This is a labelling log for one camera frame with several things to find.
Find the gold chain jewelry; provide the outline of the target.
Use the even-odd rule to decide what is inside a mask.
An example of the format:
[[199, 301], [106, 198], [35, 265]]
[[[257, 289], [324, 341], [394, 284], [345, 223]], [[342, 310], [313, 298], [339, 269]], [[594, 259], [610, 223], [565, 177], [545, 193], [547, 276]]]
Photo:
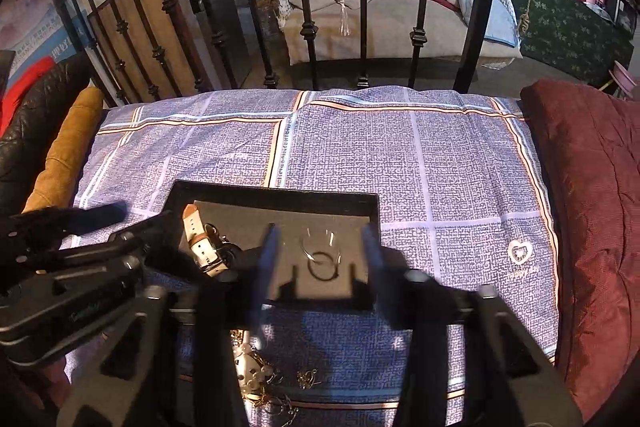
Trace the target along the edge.
[[252, 343], [246, 329], [230, 332], [233, 362], [241, 398], [251, 412], [275, 419], [278, 426], [292, 426], [299, 406], [283, 387], [283, 374], [270, 364]]

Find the black jewelry tray box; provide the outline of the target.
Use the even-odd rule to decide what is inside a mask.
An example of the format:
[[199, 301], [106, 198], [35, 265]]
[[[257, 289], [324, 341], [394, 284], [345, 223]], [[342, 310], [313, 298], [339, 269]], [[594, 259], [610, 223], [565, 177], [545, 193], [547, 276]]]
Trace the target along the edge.
[[278, 262], [267, 303], [275, 307], [370, 312], [373, 297], [361, 232], [380, 234], [378, 195], [309, 192], [177, 180], [163, 210], [174, 213], [175, 242], [186, 246], [182, 212], [194, 202], [202, 220], [249, 251], [279, 230]]

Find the mustard yellow cushion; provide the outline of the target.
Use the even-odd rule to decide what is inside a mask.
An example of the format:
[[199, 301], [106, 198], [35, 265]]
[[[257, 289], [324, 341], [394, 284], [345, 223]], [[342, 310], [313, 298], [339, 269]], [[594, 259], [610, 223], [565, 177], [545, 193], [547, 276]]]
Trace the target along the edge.
[[96, 87], [82, 90], [53, 141], [23, 212], [72, 205], [82, 166], [102, 118], [103, 95]]

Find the black leather cushion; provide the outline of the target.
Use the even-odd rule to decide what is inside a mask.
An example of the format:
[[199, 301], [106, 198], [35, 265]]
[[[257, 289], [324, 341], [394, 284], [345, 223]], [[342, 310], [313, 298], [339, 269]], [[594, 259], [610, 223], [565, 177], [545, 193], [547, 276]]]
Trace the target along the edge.
[[93, 66], [78, 53], [55, 64], [26, 92], [1, 137], [1, 216], [22, 212], [47, 153]]

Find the purple patterned bed sheet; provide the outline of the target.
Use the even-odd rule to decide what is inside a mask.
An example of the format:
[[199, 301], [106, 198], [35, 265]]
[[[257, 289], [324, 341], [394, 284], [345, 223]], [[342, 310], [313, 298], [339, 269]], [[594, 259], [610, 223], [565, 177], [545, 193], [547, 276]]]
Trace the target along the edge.
[[[126, 200], [126, 227], [159, 213], [175, 180], [376, 194], [385, 246], [444, 285], [495, 286], [554, 361], [558, 239], [512, 98], [378, 87], [127, 105], [96, 132], [74, 206]], [[409, 332], [378, 314], [269, 307], [265, 319], [252, 343], [292, 404], [247, 404], [253, 426], [390, 426]]]

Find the wooden panel door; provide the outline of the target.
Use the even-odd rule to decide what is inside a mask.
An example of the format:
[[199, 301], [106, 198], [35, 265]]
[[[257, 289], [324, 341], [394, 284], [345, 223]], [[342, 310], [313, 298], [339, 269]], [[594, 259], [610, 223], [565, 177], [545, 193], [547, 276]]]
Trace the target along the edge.
[[178, 0], [81, 0], [108, 70], [127, 103], [210, 89]]

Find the dark red pillow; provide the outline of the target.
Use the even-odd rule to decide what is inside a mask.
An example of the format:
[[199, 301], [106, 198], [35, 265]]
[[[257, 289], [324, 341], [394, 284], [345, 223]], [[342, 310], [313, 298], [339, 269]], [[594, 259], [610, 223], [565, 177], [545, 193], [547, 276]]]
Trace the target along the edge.
[[639, 104], [552, 79], [521, 101], [559, 239], [556, 367], [592, 421], [639, 352]]

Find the beige bed with red blanket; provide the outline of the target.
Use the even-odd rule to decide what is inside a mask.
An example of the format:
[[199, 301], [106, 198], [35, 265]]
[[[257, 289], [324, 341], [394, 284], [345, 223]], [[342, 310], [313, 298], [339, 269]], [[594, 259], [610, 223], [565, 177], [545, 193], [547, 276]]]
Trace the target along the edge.
[[[279, 25], [288, 47], [290, 65], [309, 62], [307, 43], [300, 35], [302, 0], [278, 0]], [[343, 0], [349, 35], [341, 32], [340, 0], [310, 0], [311, 18], [318, 27], [318, 61], [360, 58], [360, 0]], [[471, 17], [473, 0], [427, 0], [426, 43], [421, 58], [459, 60]], [[416, 26], [419, 0], [367, 0], [368, 58], [410, 58], [410, 32]], [[480, 65], [503, 68], [522, 58], [518, 22], [511, 0], [492, 0]]]

